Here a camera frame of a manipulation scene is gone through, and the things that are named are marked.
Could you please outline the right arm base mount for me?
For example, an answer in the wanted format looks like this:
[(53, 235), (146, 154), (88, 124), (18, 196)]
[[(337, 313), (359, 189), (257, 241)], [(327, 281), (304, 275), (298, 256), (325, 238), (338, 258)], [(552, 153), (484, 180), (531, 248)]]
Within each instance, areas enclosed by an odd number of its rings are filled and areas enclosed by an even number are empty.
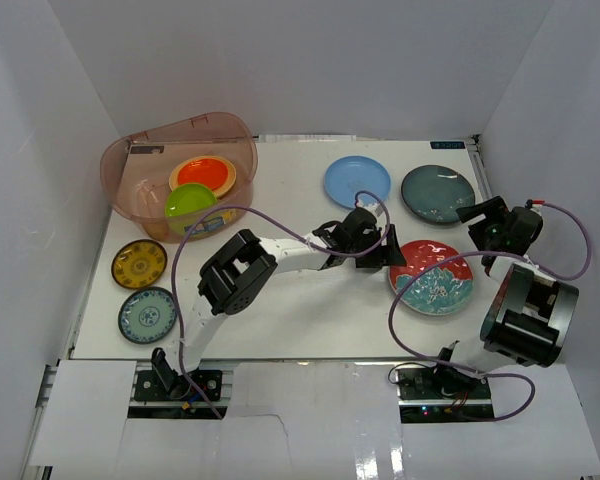
[(495, 418), (491, 390), (485, 382), (445, 389), (433, 367), (407, 362), (387, 374), (397, 390), (403, 425), (466, 423)]

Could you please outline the red plate with teal waves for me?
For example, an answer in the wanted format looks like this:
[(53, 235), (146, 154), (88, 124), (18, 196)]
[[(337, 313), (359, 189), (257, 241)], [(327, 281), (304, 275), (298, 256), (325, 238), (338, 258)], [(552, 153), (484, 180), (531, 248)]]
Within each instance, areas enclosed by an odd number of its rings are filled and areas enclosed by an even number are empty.
[[(388, 279), (394, 292), (430, 265), (458, 254), (453, 247), (434, 240), (414, 240), (400, 248), (407, 264), (392, 266)], [(413, 310), (431, 316), (456, 313), (473, 294), (474, 277), (465, 260), (446, 262), (419, 278), (402, 296)]]

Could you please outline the beige plastic plate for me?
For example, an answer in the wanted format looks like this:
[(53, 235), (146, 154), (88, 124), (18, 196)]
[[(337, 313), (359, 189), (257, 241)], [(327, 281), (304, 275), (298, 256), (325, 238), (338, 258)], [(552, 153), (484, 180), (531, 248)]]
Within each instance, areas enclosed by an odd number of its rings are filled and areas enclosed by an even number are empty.
[(184, 162), (181, 162), (178, 166), (176, 166), (172, 172), (169, 175), (169, 180), (168, 180), (168, 184), (171, 190), (174, 190), (176, 187), (181, 186), (178, 185), (177, 180), (176, 180), (176, 176), (180, 170), (180, 168), (186, 164), (187, 162), (193, 160), (193, 159), (200, 159), (203, 157), (212, 157), (212, 158), (216, 158), (218, 160), (221, 160), (229, 169), (229, 175), (227, 180), (225, 181), (225, 183), (218, 189), (216, 190), (212, 190), (214, 195), (216, 196), (216, 198), (221, 198), (224, 195), (226, 195), (234, 186), (235, 181), (237, 179), (237, 170), (236, 167), (227, 159), (225, 159), (224, 157), (220, 157), (220, 156), (211, 156), (211, 155), (207, 155), (207, 156), (198, 156), (198, 157), (194, 157), (194, 158), (190, 158)]

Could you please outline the dark teal ceramic plate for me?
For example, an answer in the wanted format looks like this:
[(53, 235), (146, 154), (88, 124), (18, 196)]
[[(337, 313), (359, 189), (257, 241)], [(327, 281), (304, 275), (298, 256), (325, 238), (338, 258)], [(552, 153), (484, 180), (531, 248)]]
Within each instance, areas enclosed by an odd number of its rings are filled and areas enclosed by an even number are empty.
[(459, 172), (440, 165), (423, 165), (403, 178), (401, 198), (407, 209), (430, 224), (459, 222), (456, 210), (476, 204), (476, 194)]

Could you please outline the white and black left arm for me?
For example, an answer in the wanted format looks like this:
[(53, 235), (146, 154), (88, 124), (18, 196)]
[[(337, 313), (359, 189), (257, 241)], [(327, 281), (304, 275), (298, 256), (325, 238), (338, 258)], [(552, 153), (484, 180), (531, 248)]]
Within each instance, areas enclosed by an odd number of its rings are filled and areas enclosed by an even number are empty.
[(190, 372), (228, 317), (249, 307), (270, 278), (291, 271), (323, 271), (348, 258), (365, 270), (405, 266), (395, 226), (377, 225), (376, 215), (357, 207), (342, 221), (332, 220), (306, 235), (290, 232), (284, 239), (266, 239), (242, 229), (214, 253), (199, 270), (192, 309), (183, 313), (172, 294), (178, 322), (178, 339), (152, 352), (157, 387), (168, 398), (200, 392)]

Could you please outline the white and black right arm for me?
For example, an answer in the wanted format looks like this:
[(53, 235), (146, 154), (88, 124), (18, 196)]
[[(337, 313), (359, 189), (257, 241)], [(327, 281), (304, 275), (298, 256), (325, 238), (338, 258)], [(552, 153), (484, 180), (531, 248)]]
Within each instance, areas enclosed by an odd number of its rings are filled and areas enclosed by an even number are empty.
[[(524, 256), (537, 240), (544, 222), (540, 203), (529, 200), (512, 209), (496, 196), (458, 208), (475, 246)], [(573, 318), (579, 290), (543, 272), (529, 260), (485, 256), (488, 277), (500, 283), (480, 332), (440, 351), (445, 363), (433, 368), (431, 384), (441, 397), (452, 399), (473, 391), (479, 377), (508, 365), (548, 367), (559, 357)]]

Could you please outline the lime green plastic plate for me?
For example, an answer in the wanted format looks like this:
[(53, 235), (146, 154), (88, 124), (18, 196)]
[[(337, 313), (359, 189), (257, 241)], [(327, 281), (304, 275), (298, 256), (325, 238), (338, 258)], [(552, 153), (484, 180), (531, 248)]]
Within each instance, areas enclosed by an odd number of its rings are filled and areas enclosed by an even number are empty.
[(164, 213), (167, 218), (191, 214), (216, 205), (218, 199), (203, 184), (187, 183), (176, 187), (168, 195)]

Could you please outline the orange plastic plate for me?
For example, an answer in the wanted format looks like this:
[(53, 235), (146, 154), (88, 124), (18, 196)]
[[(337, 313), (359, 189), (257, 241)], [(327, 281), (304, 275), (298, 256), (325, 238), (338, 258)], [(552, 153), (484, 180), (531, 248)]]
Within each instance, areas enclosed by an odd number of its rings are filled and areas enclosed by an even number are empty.
[(220, 188), (229, 175), (228, 167), (221, 161), (212, 157), (193, 159), (184, 164), (177, 176), (178, 185), (198, 183), (210, 190)]

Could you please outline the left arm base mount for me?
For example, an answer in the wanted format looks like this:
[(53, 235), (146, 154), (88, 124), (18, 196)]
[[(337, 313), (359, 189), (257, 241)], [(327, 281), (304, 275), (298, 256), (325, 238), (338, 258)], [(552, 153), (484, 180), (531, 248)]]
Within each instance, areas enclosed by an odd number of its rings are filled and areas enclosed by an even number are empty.
[[(223, 418), (232, 394), (233, 371), (196, 370), (190, 373), (198, 387)], [(139, 370), (129, 402), (129, 419), (218, 420), (200, 393), (186, 381), (168, 393), (153, 370)]]

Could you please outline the light blue plastic plate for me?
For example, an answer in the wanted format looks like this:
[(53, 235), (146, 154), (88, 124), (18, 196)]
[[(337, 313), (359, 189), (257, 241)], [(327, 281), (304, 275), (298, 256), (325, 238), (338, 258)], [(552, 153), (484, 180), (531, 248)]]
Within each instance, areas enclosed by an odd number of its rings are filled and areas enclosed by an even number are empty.
[(346, 156), (334, 161), (323, 179), (326, 194), (332, 201), (346, 209), (356, 205), (356, 194), (362, 190), (374, 196), (362, 194), (363, 205), (375, 203), (376, 197), (385, 202), (391, 190), (391, 178), (384, 166), (365, 156)]

